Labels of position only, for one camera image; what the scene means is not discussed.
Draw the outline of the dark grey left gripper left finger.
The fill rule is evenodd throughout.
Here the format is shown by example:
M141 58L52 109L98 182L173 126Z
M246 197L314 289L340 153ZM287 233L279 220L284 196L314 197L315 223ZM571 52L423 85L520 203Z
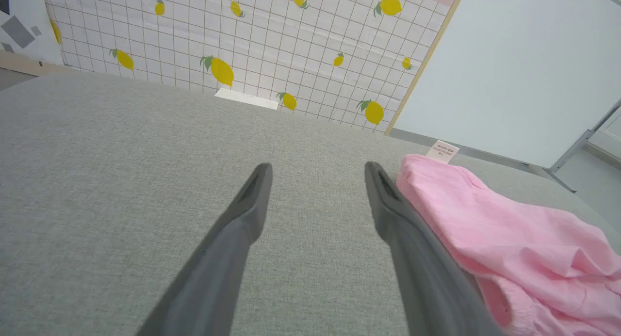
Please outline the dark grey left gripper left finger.
M258 164L148 315L139 336L230 334L246 259L266 221L272 181L271 164Z

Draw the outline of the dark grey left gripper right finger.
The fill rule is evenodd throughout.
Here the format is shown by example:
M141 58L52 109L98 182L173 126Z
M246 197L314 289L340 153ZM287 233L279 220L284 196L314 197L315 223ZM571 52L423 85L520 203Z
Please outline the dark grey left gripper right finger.
M411 336L501 336L468 275L381 164L364 179L377 234L388 245Z

